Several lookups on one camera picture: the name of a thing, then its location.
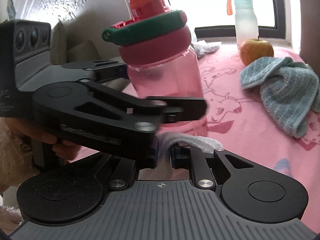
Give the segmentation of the yellow red apple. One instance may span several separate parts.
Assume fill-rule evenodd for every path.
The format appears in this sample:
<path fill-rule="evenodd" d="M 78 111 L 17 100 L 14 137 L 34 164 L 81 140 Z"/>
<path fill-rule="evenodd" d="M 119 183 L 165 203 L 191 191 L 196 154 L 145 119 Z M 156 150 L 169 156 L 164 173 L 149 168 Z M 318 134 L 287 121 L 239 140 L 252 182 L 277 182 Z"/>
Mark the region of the yellow red apple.
<path fill-rule="evenodd" d="M 250 38 L 241 45 L 239 55 L 242 63 L 248 66 L 261 57 L 274 57 L 274 49 L 266 40 Z"/>

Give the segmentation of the black window frame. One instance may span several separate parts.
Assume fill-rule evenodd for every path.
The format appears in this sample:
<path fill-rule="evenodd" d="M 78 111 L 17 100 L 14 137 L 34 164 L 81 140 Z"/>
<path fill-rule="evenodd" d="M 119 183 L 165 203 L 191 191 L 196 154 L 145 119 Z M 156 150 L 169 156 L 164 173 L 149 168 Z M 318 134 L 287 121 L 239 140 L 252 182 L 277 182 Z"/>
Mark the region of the black window frame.
<path fill-rule="evenodd" d="M 285 0 L 169 0 L 197 38 L 286 36 Z"/>

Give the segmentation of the teal striped cloth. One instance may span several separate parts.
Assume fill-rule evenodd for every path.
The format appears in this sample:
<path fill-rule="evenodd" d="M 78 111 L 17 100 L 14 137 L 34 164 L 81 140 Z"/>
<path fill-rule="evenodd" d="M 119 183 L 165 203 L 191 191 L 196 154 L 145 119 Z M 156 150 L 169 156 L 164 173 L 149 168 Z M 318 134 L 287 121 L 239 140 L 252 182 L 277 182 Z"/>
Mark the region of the teal striped cloth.
<path fill-rule="evenodd" d="M 319 113 L 319 77 L 290 57 L 261 57 L 240 73 L 243 90 L 259 87 L 261 101 L 276 124 L 294 138 L 308 130 L 307 114 Z"/>

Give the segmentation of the pink water bottle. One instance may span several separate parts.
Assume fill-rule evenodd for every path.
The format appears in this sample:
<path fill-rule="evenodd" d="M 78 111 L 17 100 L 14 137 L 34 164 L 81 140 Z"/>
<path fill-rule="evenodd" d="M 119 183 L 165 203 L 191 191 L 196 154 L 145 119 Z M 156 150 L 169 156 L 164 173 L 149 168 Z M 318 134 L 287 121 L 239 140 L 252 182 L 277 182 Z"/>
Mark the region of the pink water bottle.
<path fill-rule="evenodd" d="M 139 98 L 203 97 L 196 52 L 184 11 L 168 0 L 129 0 L 132 17 L 102 33 L 118 45 Z"/>

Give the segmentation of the beige cushion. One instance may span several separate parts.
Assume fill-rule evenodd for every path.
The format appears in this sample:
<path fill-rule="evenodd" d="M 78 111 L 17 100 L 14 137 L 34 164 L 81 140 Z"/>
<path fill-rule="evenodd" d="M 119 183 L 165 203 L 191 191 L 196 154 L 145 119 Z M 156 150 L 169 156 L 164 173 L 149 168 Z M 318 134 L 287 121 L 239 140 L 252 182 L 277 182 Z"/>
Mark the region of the beige cushion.
<path fill-rule="evenodd" d="M 69 62 L 101 60 L 101 57 L 91 40 L 67 48 L 67 32 L 65 26 L 59 21 L 52 28 L 50 37 L 50 61 L 60 65 Z"/>

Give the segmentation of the clear plastic bag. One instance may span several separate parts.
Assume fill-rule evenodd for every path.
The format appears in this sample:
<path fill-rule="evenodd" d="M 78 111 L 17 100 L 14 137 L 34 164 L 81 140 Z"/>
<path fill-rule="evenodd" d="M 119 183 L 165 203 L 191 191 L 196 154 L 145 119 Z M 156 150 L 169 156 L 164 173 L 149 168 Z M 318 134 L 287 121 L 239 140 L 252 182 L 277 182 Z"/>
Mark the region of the clear plastic bag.
<path fill-rule="evenodd" d="M 221 44 L 222 42 L 206 42 L 205 40 L 191 43 L 193 49 L 196 52 L 197 59 L 203 58 L 206 54 L 217 52 Z"/>

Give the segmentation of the white paper towel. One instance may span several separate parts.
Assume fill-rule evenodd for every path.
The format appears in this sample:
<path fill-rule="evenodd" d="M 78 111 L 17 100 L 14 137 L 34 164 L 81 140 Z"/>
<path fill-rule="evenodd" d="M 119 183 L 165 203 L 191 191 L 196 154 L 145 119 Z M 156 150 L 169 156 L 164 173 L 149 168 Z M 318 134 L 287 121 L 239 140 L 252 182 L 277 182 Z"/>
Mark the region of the white paper towel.
<path fill-rule="evenodd" d="M 174 171 L 174 168 L 172 168 L 169 149 L 176 143 L 183 146 L 198 147 L 204 153 L 212 153 L 217 148 L 223 148 L 223 145 L 218 140 L 185 133 L 164 132 L 158 138 L 158 164 L 155 169 L 154 180 L 181 180 L 189 178 L 189 172 L 185 168 L 178 168 L 178 171 Z"/>

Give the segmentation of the frosted mint bottle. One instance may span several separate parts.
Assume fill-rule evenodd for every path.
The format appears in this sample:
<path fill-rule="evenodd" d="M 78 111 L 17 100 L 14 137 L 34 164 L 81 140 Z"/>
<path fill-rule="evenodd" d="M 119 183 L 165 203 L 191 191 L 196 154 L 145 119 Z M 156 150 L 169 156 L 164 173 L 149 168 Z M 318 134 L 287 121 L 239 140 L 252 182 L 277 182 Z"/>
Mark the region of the frosted mint bottle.
<path fill-rule="evenodd" d="M 233 15 L 235 8 L 235 33 L 238 49 L 250 38 L 258 38 L 259 27 L 253 9 L 253 0 L 227 0 L 227 15 Z"/>

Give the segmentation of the pink cartoon blanket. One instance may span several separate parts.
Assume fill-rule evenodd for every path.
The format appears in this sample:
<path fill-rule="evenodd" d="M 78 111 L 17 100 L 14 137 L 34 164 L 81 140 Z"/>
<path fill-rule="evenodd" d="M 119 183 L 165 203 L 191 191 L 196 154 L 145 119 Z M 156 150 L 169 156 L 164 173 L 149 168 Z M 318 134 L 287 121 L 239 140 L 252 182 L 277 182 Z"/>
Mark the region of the pink cartoon blanket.
<path fill-rule="evenodd" d="M 259 89 L 242 90 L 244 68 L 233 44 L 223 44 L 199 61 L 208 101 L 207 135 L 229 151 L 301 182 L 309 194 L 302 221 L 319 232 L 319 115 L 308 114 L 300 139 L 283 132 L 265 110 Z"/>

